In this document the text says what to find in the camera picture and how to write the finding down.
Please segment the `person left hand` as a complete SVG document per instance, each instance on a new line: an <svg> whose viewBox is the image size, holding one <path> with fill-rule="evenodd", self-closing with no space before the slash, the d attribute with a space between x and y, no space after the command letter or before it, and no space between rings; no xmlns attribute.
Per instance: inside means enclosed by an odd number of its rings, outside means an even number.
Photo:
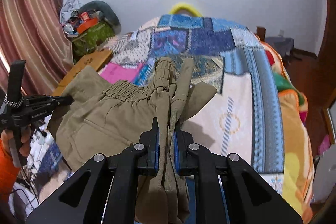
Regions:
<svg viewBox="0 0 336 224"><path fill-rule="evenodd" d="M31 128L30 126L27 126L22 131L22 136L21 136L22 147L19 149L19 153L24 157L27 157L31 151L30 137L31 137ZM4 129L3 132L1 133L2 147L5 150L5 152L10 156L11 156L11 152L10 152L9 141L13 138L14 138L14 133L11 130Z"/></svg>

